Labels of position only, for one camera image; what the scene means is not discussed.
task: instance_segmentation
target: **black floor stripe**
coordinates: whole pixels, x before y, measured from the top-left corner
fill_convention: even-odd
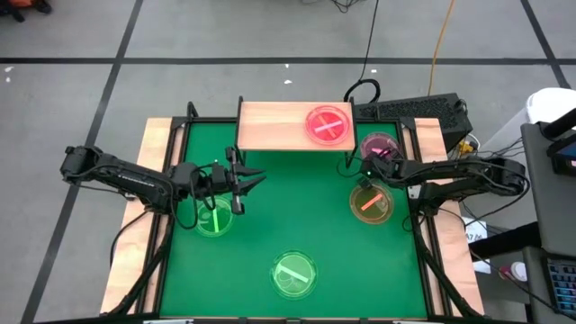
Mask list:
[[[558,58],[557,61],[560,65],[576,65],[576,58]]]
[[[123,64],[235,65],[235,64],[363,64],[364,58],[125,58]],[[438,65],[546,65],[546,58],[439,58]],[[430,65],[432,58],[369,58],[368,64]]]
[[[540,22],[538,22],[538,20],[536,19],[536,15],[534,14],[532,5],[530,5],[528,0],[520,0],[520,2],[524,7],[524,11],[526,12],[526,16],[528,16],[530,24],[532,24],[534,33],[536,34],[536,37],[540,42],[540,46],[542,46],[542,50],[544,51],[546,58],[550,61],[550,67],[552,68],[552,71],[554,73],[554,76],[556,77],[558,85],[563,88],[571,89],[570,85],[568,84],[568,81],[566,81],[566,77],[564,76],[562,69],[560,68],[560,65],[558,64],[558,60],[556,59],[556,56],[552,52],[552,48],[550,47],[550,44],[548,43],[548,40],[544,35],[544,31],[540,26]]]
[[[240,65],[240,64],[363,64],[364,58],[0,58],[0,64],[141,64],[141,65]],[[576,58],[564,58],[576,65]],[[531,66],[549,65],[548,58],[439,58],[438,65]],[[368,64],[430,65],[432,58],[369,58]]]
[[[108,102],[110,101],[110,97],[114,89],[114,84],[116,82],[116,78],[118,77],[118,72],[120,71],[120,66],[122,64],[121,60],[126,54],[126,49],[128,48],[131,35],[134,31],[134,26],[138,20],[142,2],[143,0],[136,0],[134,7],[132,8],[130,19],[128,20],[126,30],[122,36],[120,47],[118,48],[118,52],[116,54],[115,62],[110,71],[110,75],[108,76],[108,80],[106,81],[106,85],[104,86],[100,103],[98,104],[98,108],[96,109],[96,113],[92,121],[92,126],[90,127],[90,131],[86,137],[85,145],[87,146],[95,144],[96,136],[100,130],[100,125],[102,124],[106,108],[108,107]],[[41,303],[42,295],[44,294],[46,284],[48,283],[50,273],[52,272],[52,268],[54,266],[54,262],[58,256],[60,245],[62,243],[62,239],[64,238],[64,233],[66,231],[68,221],[70,220],[70,215],[74,209],[74,204],[78,196],[78,189],[79,188],[76,186],[70,186],[68,189],[66,199],[62,205],[62,210],[58,216],[56,227],[52,233],[48,249],[46,250],[46,255],[44,256],[44,260],[40,266],[40,271],[38,272],[38,276],[36,277],[36,281],[32,287],[30,297],[26,303],[26,308],[24,309],[21,320],[22,324],[29,324],[34,322],[34,318],[36,317],[36,313],[38,312],[38,308]]]
[[[114,64],[116,58],[0,58],[0,64]]]

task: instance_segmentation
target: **orange stick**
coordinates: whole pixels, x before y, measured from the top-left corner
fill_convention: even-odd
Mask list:
[[[328,125],[328,123],[326,122],[326,120],[324,119],[324,117],[322,117],[321,114],[318,115],[318,119],[320,119],[320,121],[322,122],[323,126]],[[327,131],[330,133],[330,135],[332,135],[333,138],[336,137],[336,133],[332,130],[332,129],[327,129]]]
[[[367,210],[368,207],[372,206],[374,203],[378,202],[380,199],[382,198],[382,194],[378,193],[374,198],[372,198],[370,200],[370,202],[367,202],[364,204],[364,206],[362,206],[362,208],[360,208],[363,211]]]

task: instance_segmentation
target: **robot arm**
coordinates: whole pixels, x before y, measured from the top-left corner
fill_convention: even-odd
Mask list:
[[[172,213],[174,203],[191,195],[204,200],[218,194],[232,193],[232,212],[244,213],[241,195],[246,195],[257,184],[266,179],[260,176],[240,181],[239,176],[253,176],[264,172],[242,166],[233,148],[226,148],[226,159],[230,170],[214,162],[207,166],[180,163],[161,173],[144,166],[121,160],[103,153],[96,147],[67,147],[66,158],[60,168],[64,181],[72,185],[98,181],[137,196],[145,207],[153,212]],[[204,169],[211,169],[207,174]]]
[[[525,191],[526,168],[504,157],[468,157],[456,161],[420,163],[401,158],[394,152],[371,153],[360,172],[395,188],[420,185],[418,211],[435,215],[446,200],[462,200],[475,194],[520,195]],[[454,179],[447,184],[428,180]]]

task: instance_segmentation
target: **keyboard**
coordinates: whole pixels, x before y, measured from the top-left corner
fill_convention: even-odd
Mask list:
[[[457,94],[438,94],[381,103],[355,104],[356,117],[396,119],[399,117],[438,118],[445,150],[450,151],[472,131],[467,111]]]
[[[576,261],[547,257],[544,267],[553,305],[559,311],[576,315]]]

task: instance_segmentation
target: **petri dish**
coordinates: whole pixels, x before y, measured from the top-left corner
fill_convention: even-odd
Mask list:
[[[385,132],[377,131],[368,134],[360,143],[360,153],[362,158],[366,158],[370,153],[386,155],[386,152],[393,150],[400,151],[400,144],[392,136]]]
[[[350,209],[360,220],[378,225],[387,221],[394,211],[392,194],[383,186],[372,183],[372,188],[355,187],[350,194]]]
[[[314,261],[300,251],[288,251],[277,257],[270,275],[276,292],[289,300],[308,296],[318,280]]]
[[[216,208],[210,211],[204,202],[198,204],[198,224],[196,230],[205,237],[220,237],[232,228],[234,214],[230,203],[221,197],[215,197]]]
[[[311,140],[322,145],[336,145],[346,139],[350,120],[340,109],[319,106],[306,116],[306,133]]]

